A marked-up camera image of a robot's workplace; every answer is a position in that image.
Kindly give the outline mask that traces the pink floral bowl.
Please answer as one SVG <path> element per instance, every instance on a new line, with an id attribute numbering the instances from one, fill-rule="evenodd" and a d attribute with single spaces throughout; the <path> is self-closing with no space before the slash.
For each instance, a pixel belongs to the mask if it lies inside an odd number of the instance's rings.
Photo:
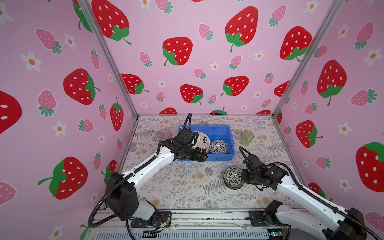
<path id="1" fill-rule="evenodd" d="M 224 172 L 224 183 L 232 190 L 239 190 L 244 185 L 242 181 L 242 170 L 236 167 L 230 167 Z"/>

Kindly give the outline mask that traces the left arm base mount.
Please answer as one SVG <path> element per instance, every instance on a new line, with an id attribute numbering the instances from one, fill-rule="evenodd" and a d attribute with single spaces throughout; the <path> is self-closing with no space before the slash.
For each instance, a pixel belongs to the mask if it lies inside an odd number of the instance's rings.
<path id="1" fill-rule="evenodd" d="M 170 211 L 155 211 L 149 220 L 132 219 L 131 228 L 168 228 L 171 226 L 172 213 Z"/>

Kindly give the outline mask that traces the cream floral plate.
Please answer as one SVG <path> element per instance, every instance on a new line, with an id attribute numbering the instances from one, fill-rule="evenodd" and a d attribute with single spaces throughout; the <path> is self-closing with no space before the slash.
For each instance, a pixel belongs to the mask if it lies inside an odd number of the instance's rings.
<path id="1" fill-rule="evenodd" d="M 196 144 L 194 145 L 194 148 L 205 149 L 206 152 L 209 152 L 211 146 L 210 138 L 203 132 L 198 132 L 198 134 L 199 136 Z"/>

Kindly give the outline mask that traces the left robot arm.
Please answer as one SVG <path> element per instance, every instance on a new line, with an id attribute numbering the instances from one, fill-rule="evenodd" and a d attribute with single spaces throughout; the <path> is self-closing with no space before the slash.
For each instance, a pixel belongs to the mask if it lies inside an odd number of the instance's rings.
<path id="1" fill-rule="evenodd" d="M 172 139 L 160 141 L 157 151 L 141 164 L 123 174 L 114 173 L 109 177 L 105 195 L 90 214 L 88 228 L 96 228 L 114 218 L 121 221 L 141 219 L 146 226 L 156 225 L 159 210 L 153 204 L 139 200 L 139 190 L 158 171 L 175 160 L 204 162 L 207 158 L 206 149 L 182 145 Z M 106 204 L 114 214 L 94 223 L 102 204 Z"/>

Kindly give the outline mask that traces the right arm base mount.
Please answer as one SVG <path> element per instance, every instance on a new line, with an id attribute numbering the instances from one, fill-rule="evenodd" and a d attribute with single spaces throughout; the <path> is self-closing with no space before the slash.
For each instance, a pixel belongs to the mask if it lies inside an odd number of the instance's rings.
<path id="1" fill-rule="evenodd" d="M 287 227 L 281 223 L 274 214 L 265 213 L 265 211 L 249 211 L 249 216 L 246 218 L 251 222 L 252 227 Z"/>

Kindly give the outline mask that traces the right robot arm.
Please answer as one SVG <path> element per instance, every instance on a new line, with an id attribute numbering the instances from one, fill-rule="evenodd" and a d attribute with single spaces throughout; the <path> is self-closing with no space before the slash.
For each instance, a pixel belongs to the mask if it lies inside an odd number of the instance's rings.
<path id="1" fill-rule="evenodd" d="M 272 201 L 260 218 L 269 226 L 289 225 L 321 240 L 365 240 L 368 236 L 380 239 L 365 225 L 361 212 L 355 208 L 347 210 L 321 198 L 301 185 L 291 170 L 285 171 L 277 166 L 243 169 L 241 179 L 244 184 L 271 188 L 284 194 L 310 212 L 308 215 L 282 202 Z"/>

